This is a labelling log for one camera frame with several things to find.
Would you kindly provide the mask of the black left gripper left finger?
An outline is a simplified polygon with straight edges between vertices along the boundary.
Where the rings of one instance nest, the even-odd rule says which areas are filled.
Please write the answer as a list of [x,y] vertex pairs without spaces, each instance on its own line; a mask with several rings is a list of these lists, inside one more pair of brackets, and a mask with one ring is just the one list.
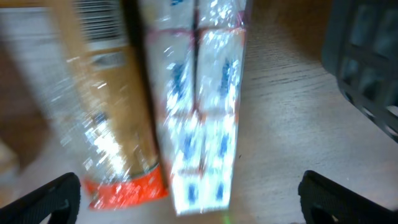
[[1,224],[75,224],[81,184],[72,172],[61,175],[1,209]]

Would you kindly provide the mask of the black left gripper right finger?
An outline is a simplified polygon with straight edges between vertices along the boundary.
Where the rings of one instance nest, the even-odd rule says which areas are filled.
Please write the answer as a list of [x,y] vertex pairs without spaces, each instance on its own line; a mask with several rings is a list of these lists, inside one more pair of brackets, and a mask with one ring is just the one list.
[[382,207],[313,170],[304,172],[298,194],[307,224],[397,224],[397,211]]

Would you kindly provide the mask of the orange spaghetti packet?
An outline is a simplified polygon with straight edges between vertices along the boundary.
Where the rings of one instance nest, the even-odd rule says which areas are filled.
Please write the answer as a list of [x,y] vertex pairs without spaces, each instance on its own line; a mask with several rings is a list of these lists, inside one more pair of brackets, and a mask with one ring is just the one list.
[[140,63],[122,1],[49,2],[72,71],[71,102],[59,116],[84,168],[94,209],[167,196]]

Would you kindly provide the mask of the tissue pack multipack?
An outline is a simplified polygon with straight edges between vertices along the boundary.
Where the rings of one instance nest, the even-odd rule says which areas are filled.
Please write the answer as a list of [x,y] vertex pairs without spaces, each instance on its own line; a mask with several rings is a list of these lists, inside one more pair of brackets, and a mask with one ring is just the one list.
[[229,207],[249,0],[139,0],[162,163],[177,215]]

